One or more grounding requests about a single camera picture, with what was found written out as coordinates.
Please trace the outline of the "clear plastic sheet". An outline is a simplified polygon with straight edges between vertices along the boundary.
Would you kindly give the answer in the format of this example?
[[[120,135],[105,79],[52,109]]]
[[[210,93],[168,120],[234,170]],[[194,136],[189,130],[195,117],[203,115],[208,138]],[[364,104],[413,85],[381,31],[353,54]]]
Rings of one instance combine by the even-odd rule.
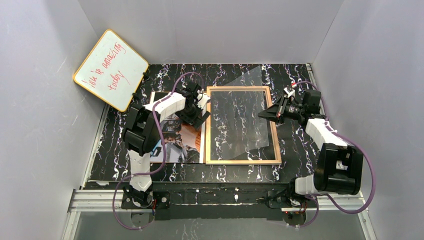
[[[268,107],[262,83],[262,69],[257,66],[228,83],[209,87],[210,91],[210,160],[275,161],[273,127],[258,113]]]

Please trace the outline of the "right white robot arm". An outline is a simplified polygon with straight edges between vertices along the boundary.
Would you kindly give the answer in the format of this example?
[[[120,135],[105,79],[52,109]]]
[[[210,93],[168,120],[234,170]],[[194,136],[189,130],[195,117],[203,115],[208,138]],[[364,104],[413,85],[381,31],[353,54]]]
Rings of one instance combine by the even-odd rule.
[[[308,201],[307,195],[356,195],[360,191],[364,154],[335,135],[327,117],[321,114],[321,98],[318,90],[306,90],[301,102],[286,94],[258,114],[260,118],[279,124],[286,119],[298,121],[319,148],[313,174],[293,178],[286,189],[268,195],[268,200],[303,204]]]

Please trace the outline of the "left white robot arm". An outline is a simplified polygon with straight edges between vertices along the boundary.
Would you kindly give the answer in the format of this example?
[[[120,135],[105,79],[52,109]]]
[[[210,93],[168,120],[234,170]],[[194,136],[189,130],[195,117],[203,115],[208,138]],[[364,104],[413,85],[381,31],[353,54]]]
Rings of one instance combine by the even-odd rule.
[[[123,193],[141,207],[153,202],[148,190],[152,185],[150,158],[165,150],[165,134],[161,123],[176,116],[183,123],[199,130],[210,116],[206,111],[210,96],[200,85],[189,82],[181,88],[174,88],[153,103],[132,107],[123,131],[123,141],[130,162],[129,186]]]

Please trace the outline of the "wooden picture frame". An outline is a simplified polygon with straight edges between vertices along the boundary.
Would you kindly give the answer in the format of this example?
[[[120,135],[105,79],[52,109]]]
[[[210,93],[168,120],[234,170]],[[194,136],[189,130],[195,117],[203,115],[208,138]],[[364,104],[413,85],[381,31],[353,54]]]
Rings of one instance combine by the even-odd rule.
[[[279,165],[275,123],[259,112],[272,103],[268,86],[209,86],[210,117],[205,124],[207,165]]]

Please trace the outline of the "printed photo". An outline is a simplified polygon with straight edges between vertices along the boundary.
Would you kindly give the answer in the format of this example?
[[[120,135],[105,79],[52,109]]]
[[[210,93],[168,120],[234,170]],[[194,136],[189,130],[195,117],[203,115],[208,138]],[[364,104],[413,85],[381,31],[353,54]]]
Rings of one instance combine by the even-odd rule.
[[[158,143],[156,146],[159,151],[154,151],[150,157],[152,163],[161,163],[163,153],[166,153],[166,163],[202,164],[204,162],[205,124],[195,130],[193,126],[173,114],[163,120],[160,126],[166,150],[163,150],[162,144]]]

